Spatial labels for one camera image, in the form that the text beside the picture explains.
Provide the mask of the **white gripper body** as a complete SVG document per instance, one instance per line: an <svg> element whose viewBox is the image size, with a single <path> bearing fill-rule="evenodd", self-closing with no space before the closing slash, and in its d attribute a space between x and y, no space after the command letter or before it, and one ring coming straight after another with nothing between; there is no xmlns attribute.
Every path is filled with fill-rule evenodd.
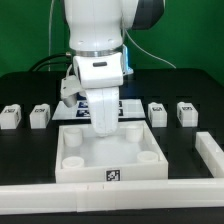
<svg viewBox="0 0 224 224"><path fill-rule="evenodd" d="M123 84L122 53L101 57L75 56L71 68L61 80L61 100L67 107L77 103L76 94L88 89L117 87Z"/></svg>

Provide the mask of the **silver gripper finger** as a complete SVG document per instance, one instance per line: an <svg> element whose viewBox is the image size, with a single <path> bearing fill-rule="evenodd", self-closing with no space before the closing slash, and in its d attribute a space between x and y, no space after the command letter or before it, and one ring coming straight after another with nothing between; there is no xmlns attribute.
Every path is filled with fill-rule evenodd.
<svg viewBox="0 0 224 224"><path fill-rule="evenodd" d="M95 133L98 136L114 133L118 125L119 88L88 89L86 97Z"/></svg>

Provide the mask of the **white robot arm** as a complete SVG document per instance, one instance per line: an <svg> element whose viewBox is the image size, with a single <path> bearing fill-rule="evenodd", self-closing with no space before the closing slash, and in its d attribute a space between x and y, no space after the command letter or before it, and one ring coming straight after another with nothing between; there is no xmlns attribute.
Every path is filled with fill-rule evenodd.
<svg viewBox="0 0 224 224"><path fill-rule="evenodd" d="M60 0L70 30L73 68L85 92L91 123L100 136L116 131L124 66L124 31L155 25L165 0Z"/></svg>

